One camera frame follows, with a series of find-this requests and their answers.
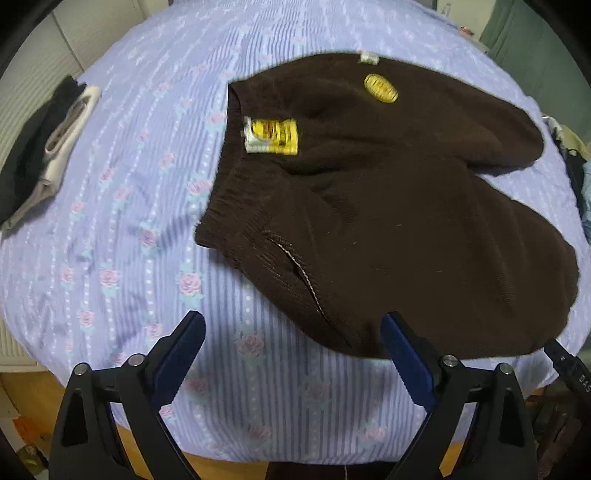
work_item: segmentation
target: folded clothes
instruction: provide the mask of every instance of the folded clothes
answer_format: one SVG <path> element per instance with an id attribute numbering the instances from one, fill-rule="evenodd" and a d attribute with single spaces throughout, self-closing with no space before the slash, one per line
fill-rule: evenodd
<path id="1" fill-rule="evenodd" d="M 66 77 L 25 123 L 0 172 L 2 230 L 57 193 L 70 152 L 99 98 L 98 87 Z"/>
<path id="2" fill-rule="evenodd" d="M 386 357 L 391 310 L 460 358 L 540 348 L 576 298 L 574 251 L 470 170 L 531 165 L 539 130 L 454 78 L 358 58 L 308 57 L 229 86 L 196 242 L 339 352 Z"/>

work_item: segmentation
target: metal screw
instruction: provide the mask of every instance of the metal screw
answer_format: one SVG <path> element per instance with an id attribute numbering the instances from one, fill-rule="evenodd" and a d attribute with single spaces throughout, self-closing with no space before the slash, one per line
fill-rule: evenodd
<path id="1" fill-rule="evenodd" d="M 513 373 L 513 367 L 505 363 L 499 365 L 499 370 L 505 375 L 511 375 Z"/>
<path id="2" fill-rule="evenodd" d="M 88 372 L 88 364 L 78 364 L 74 367 L 75 375 L 84 375 Z"/>
<path id="3" fill-rule="evenodd" d="M 460 362 L 453 355 L 443 355 L 443 365 L 447 365 L 448 367 L 455 367 L 458 363 Z"/>
<path id="4" fill-rule="evenodd" d="M 141 365 L 144 362 L 144 358 L 145 356 L 141 353 L 136 353 L 135 355 L 129 357 L 127 363 L 129 363 L 132 367 L 137 367 L 138 365 Z"/>

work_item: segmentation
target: clothing label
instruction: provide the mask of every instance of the clothing label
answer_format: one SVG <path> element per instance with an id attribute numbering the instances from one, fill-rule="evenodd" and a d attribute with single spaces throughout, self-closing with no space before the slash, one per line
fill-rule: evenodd
<path id="1" fill-rule="evenodd" d="M 363 82 L 365 89 L 380 102 L 394 103 L 398 98 L 398 92 L 393 85 L 381 75 L 370 73 Z"/>
<path id="2" fill-rule="evenodd" d="M 244 147 L 247 153 L 297 155 L 297 127 L 289 120 L 252 120 L 244 117 Z"/>
<path id="3" fill-rule="evenodd" d="M 363 51 L 359 56 L 360 63 L 368 63 L 370 65 L 377 65 L 379 63 L 379 57 L 370 51 Z"/>

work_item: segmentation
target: yellow oval sticker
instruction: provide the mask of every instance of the yellow oval sticker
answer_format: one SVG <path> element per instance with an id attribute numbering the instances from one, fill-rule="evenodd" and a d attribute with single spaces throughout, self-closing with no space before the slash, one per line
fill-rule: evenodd
<path id="1" fill-rule="evenodd" d="M 398 92 L 393 85 L 381 75 L 370 73 L 363 82 L 365 89 L 380 102 L 394 103 L 398 98 Z"/>

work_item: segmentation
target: bed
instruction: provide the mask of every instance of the bed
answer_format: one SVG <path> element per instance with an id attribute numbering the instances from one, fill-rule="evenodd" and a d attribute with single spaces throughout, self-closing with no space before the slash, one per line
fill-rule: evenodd
<path id="1" fill-rule="evenodd" d="M 2 237 L 0 306 L 27 352 L 65 384 L 78 362 L 120 365 L 199 310 L 207 338 L 160 412 L 183 450 L 236 462 L 399 459 L 425 412 L 393 364 L 315 344 L 193 241 L 223 141 L 228 81 L 356 50 L 462 79 L 540 127 L 545 150 L 532 167 L 485 178 L 574 247 L 579 295 L 559 340 L 577 352 L 591 325 L 591 256 L 540 110 L 453 24 L 410 0 L 177 0 L 116 43 L 80 78 L 103 94 L 60 192 Z M 502 360 L 524 394 L 554 378 L 542 352 Z M 115 416 L 125 425 L 121 410 Z M 466 410 L 456 439 L 469 419 Z"/>

